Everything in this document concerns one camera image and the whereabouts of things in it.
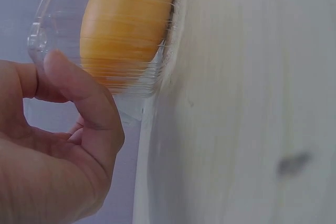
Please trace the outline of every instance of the finger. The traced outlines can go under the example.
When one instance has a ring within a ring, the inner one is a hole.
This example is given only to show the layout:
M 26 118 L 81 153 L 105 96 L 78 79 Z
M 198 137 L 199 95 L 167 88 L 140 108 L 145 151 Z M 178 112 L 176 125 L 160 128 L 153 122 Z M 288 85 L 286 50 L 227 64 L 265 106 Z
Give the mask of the finger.
M 59 103 L 68 101 L 34 64 L 13 62 L 13 65 L 20 79 L 23 98 Z
M 70 129 L 69 133 L 74 134 L 76 131 L 84 127 L 84 119 L 80 116 L 75 125 Z
M 68 100 L 72 101 L 84 121 L 82 148 L 84 148 L 111 177 L 114 160 L 124 133 L 112 95 L 96 83 L 93 77 L 80 69 L 59 51 L 45 58 L 47 78 Z

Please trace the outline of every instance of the plastic clamshell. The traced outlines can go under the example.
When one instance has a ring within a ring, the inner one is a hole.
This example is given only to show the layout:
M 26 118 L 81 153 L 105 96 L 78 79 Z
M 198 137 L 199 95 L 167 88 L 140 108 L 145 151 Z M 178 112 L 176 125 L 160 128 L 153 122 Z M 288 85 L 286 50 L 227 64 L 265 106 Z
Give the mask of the plastic clamshell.
M 157 0 L 139 0 L 151 4 Z M 125 94 L 131 97 L 148 97 L 152 95 L 160 83 L 165 48 L 169 47 L 167 35 L 173 27 L 171 18 L 174 0 L 167 3 L 171 6 L 166 21 L 162 40 L 157 44 L 157 51 L 150 61 L 128 57 L 128 54 L 117 55 L 116 51 L 100 51 L 90 64 L 83 64 L 80 53 L 81 28 L 89 0 L 42 0 L 28 37 L 28 53 L 40 71 L 43 71 L 43 59 L 53 49 L 61 50 L 72 62 L 93 73 L 99 82 L 113 94 Z M 144 34 L 134 35 L 136 38 L 117 38 L 120 43 L 134 49 L 139 40 L 146 40 Z M 116 38 L 108 38 L 115 43 Z

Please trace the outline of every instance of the wooden surface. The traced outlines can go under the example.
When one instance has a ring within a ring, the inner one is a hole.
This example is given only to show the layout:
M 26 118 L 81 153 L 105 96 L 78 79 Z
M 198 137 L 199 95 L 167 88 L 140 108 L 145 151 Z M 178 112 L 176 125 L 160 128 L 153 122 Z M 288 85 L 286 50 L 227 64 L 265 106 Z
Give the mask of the wooden surface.
M 181 5 L 133 223 L 335 223 L 336 0 Z

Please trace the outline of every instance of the clear plastic container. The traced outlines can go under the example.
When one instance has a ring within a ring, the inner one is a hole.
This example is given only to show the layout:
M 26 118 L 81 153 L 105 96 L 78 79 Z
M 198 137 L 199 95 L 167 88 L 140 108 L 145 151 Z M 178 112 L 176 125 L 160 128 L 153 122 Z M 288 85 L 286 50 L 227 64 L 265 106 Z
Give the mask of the clear plastic container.
M 120 6 L 124 4 L 123 1 L 129 0 L 111 0 L 111 5 L 122 9 Z M 132 3 L 139 1 L 149 7 L 160 2 L 160 0 L 132 1 Z M 164 3 L 170 6 L 170 10 L 159 44 L 154 44 L 155 41 L 150 38 L 155 33 L 155 29 L 158 29 L 155 25 L 153 26 L 155 20 L 146 19 L 146 15 L 151 17 L 151 13 L 139 13 L 136 8 L 141 7 L 135 7 L 132 15 L 128 18 L 125 18 L 123 12 L 118 11 L 118 8 L 114 13 L 102 11 L 100 17 L 105 22 L 109 18 L 114 18 L 116 25 L 113 26 L 123 25 L 125 27 L 126 25 L 127 29 L 120 33 L 115 32 L 114 37 L 106 39 L 100 37 L 100 40 L 96 40 L 98 43 L 106 40 L 104 45 L 113 44 L 119 49 L 111 50 L 113 46 L 108 48 L 101 46 L 92 58 L 88 59 L 86 56 L 83 59 L 81 47 L 83 45 L 85 47 L 86 43 L 90 45 L 90 42 L 87 41 L 96 39 L 90 37 L 84 38 L 86 42 L 81 41 L 83 39 L 83 35 L 81 35 L 82 22 L 88 3 L 89 0 L 42 0 L 28 37 L 28 53 L 33 62 L 39 70 L 43 71 L 44 56 L 53 49 L 59 49 L 72 62 L 94 75 L 113 94 L 122 93 L 135 97 L 148 97 L 153 94 L 160 83 L 164 52 L 165 48 L 169 46 L 166 37 L 173 29 L 171 18 L 174 11 L 174 0 Z M 145 55 L 148 55 L 146 52 L 148 45 L 151 50 L 154 46 L 157 49 L 153 57 Z

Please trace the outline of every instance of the transparent plastic lid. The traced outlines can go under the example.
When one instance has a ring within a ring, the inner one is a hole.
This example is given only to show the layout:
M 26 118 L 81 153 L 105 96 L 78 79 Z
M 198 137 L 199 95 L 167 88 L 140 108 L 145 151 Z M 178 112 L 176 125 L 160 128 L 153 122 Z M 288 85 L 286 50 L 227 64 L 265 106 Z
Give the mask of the transparent plastic lid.
M 146 97 L 160 80 L 174 0 L 42 0 L 28 37 L 39 70 L 59 49 L 114 93 Z

